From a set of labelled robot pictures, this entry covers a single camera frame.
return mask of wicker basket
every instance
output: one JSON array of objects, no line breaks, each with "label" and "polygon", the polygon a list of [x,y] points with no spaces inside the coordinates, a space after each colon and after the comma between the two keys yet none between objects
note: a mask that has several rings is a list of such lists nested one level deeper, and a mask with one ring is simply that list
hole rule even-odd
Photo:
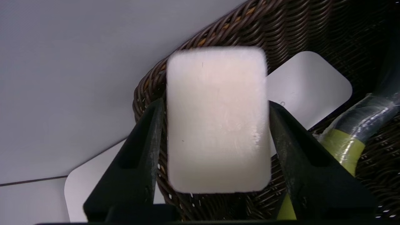
[{"label": "wicker basket", "polygon": [[[298,52],[309,50],[324,57],[353,86],[351,99],[310,129],[321,133],[340,113],[375,86],[388,47],[387,23],[398,18],[395,0],[250,0],[197,35],[179,49],[205,46],[258,46],[265,50],[269,73]],[[152,101],[165,96],[166,61],[160,61],[134,92],[138,120]],[[166,123],[160,148],[157,181],[168,204],[183,220],[270,219],[285,182],[276,157],[272,180],[256,193],[191,195],[175,192],[168,183]],[[400,115],[367,143],[356,177],[380,202],[376,217],[400,218]]]}]

